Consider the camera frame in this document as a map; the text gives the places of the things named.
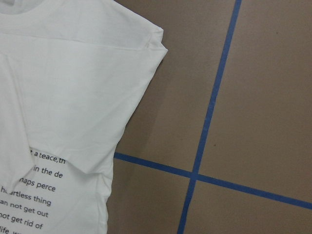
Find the white printed t-shirt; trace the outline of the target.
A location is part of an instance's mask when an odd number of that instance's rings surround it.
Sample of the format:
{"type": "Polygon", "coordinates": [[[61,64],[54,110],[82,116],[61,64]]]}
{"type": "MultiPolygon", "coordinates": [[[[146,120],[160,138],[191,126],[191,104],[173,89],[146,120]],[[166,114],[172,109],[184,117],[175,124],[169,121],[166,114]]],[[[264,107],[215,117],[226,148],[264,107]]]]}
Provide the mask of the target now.
{"type": "Polygon", "coordinates": [[[115,149],[162,38],[113,0],[1,1],[1,233],[107,232],[115,149]]]}

